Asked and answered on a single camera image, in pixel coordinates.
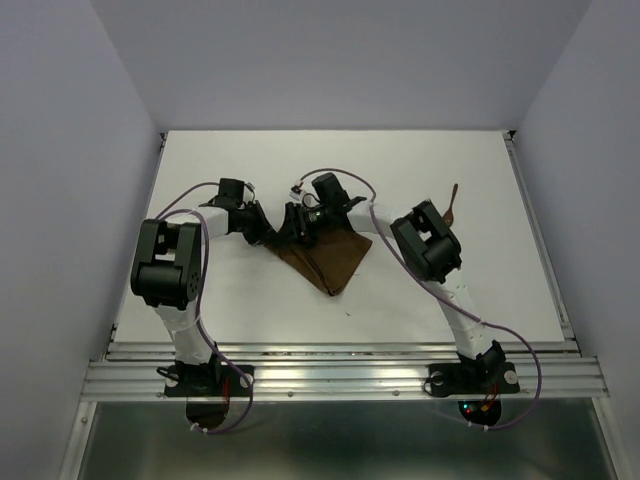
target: purple cable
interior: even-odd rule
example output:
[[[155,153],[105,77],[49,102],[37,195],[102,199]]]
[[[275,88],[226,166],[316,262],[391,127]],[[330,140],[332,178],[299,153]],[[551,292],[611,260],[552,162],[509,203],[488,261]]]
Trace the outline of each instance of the purple cable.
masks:
[[[361,182],[364,185],[366,185],[367,188],[369,188],[369,190],[371,191],[371,201],[369,202],[369,214],[371,215],[371,221],[373,222],[373,226],[375,227],[376,232],[378,233],[378,235],[382,239],[382,242],[385,244],[385,246],[389,249],[391,254],[394,256],[394,258],[402,266],[402,268],[409,274],[409,276],[418,285],[420,285],[420,287],[423,290],[425,290],[429,295],[434,297],[436,300],[444,303],[448,307],[452,308],[453,310],[455,310],[458,313],[461,313],[462,315],[464,315],[465,317],[473,320],[474,322],[480,323],[480,324],[485,325],[486,327],[489,327],[489,328],[493,328],[494,330],[502,330],[504,332],[507,332],[507,333],[513,335],[514,337],[516,337],[527,348],[527,350],[529,350],[529,353],[533,357],[533,361],[534,361],[534,363],[536,365],[536,370],[537,370],[537,373],[538,373],[538,384],[537,384],[537,387],[536,387],[536,393],[535,393],[535,395],[533,397],[533,401],[531,402],[529,407],[521,415],[519,415],[518,417],[516,417],[513,420],[511,420],[511,421],[509,421],[507,423],[504,423],[502,425],[496,425],[496,426],[493,426],[493,427],[487,427],[487,429],[488,430],[504,430],[505,428],[513,427],[514,425],[516,425],[516,424],[520,423],[522,420],[524,420],[536,408],[536,406],[538,404],[538,401],[540,400],[540,394],[542,392],[542,367],[540,366],[540,359],[538,358],[538,355],[536,354],[533,346],[522,335],[520,335],[515,330],[513,330],[511,328],[508,328],[508,327],[503,327],[502,325],[496,325],[496,324],[493,324],[493,323],[485,322],[484,320],[482,320],[477,315],[474,315],[473,313],[466,311],[464,308],[462,308],[462,307],[456,305],[455,303],[451,302],[448,298],[441,296],[436,291],[432,290],[428,285],[426,285],[422,280],[420,280],[416,276],[416,274],[414,274],[411,271],[411,269],[406,265],[406,263],[404,262],[404,260],[400,256],[400,254],[398,252],[396,252],[395,248],[393,248],[393,245],[391,245],[391,242],[389,242],[389,240],[387,239],[387,237],[384,235],[384,233],[382,231],[382,226],[380,225],[380,222],[378,221],[378,218],[375,215],[375,211],[374,211],[374,207],[373,207],[374,201],[375,201],[376,197],[378,196],[375,188],[373,188],[373,185],[371,185],[364,178],[356,175],[355,173],[351,173],[351,172],[348,172],[346,170],[342,170],[340,168],[318,168],[316,170],[312,170],[310,172],[305,173],[302,177],[300,177],[300,180],[304,180],[305,178],[307,178],[307,177],[309,177],[311,175],[315,175],[316,173],[321,173],[321,172],[342,173],[342,174],[347,175],[347,176],[349,176],[351,178],[355,178],[359,182]],[[444,415],[444,416],[447,416],[447,417],[449,417],[449,418],[451,418],[453,420],[456,420],[456,421],[459,420],[457,418],[450,417],[448,415]],[[482,426],[482,425],[477,425],[477,427],[485,429],[485,427]]]
[[[171,206],[175,205],[180,199],[184,198],[184,196],[195,190],[196,188],[203,186],[203,185],[208,185],[208,183],[201,183],[199,185],[196,185],[195,187],[192,187],[191,189],[189,189],[187,192],[185,192],[184,194],[182,194],[180,197],[178,197],[172,204]],[[189,210],[189,209],[179,209],[179,210],[174,210],[173,212],[169,212],[169,213],[161,213],[160,215],[158,215],[156,218],[159,220],[164,220],[167,217],[170,217],[172,215],[177,215],[180,213],[187,213],[190,215],[193,215],[194,217],[196,217],[198,220],[200,220],[200,225],[202,227],[202,233],[204,235],[205,238],[205,244],[204,244],[204,266],[202,267],[202,276],[200,277],[200,292],[204,291],[204,282],[207,278],[207,267],[209,266],[209,231],[207,229],[207,223],[204,219],[204,217],[195,211]],[[216,345],[216,343],[211,339],[211,337],[209,336],[209,334],[207,333],[207,330],[204,328],[204,325],[202,324],[202,316],[200,314],[200,304],[202,303],[202,293],[200,293],[200,295],[198,295],[198,298],[196,300],[196,325],[198,327],[198,331],[200,332],[200,335],[202,335],[202,339],[205,341],[205,343],[209,346],[209,348],[211,349],[211,351],[214,353],[214,355],[216,355],[218,358],[220,358],[220,360],[222,360],[223,362],[225,362],[227,365],[229,365],[229,367],[231,367],[231,369],[237,373],[240,377],[242,377],[242,379],[245,381],[245,383],[249,386],[249,403],[247,404],[247,407],[244,409],[244,412],[242,412],[242,415],[240,416],[240,418],[238,418],[235,422],[233,422],[231,425],[227,426],[227,427],[223,427],[220,429],[216,429],[216,430],[205,430],[203,428],[201,428],[199,425],[191,423],[191,426],[194,430],[197,430],[200,433],[204,433],[207,435],[218,435],[221,433],[227,433],[229,430],[235,428],[236,426],[238,426],[245,418],[247,415],[249,415],[249,411],[251,410],[251,406],[253,405],[253,382],[249,381],[249,378],[247,377],[247,375],[240,370],[240,368],[238,368],[231,360],[229,360],[227,357],[225,357],[222,352],[220,352],[220,350],[218,350],[218,346]]]
[[[197,185],[194,185],[193,187],[191,187],[190,189],[188,189],[187,191],[185,191],[183,194],[181,194],[180,196],[178,196],[178,198],[176,198],[173,202],[171,202],[169,205],[167,205],[158,215],[156,215],[156,219],[163,217],[165,215],[165,213],[167,213],[171,208],[173,208],[173,206],[178,203],[180,200],[182,200],[184,197],[186,197],[187,195],[189,195],[191,192],[193,192],[194,190],[197,190],[198,188],[201,187],[208,187],[208,186],[212,186],[212,187],[219,187],[220,184],[218,184],[217,182],[203,182],[203,183],[198,183]]]

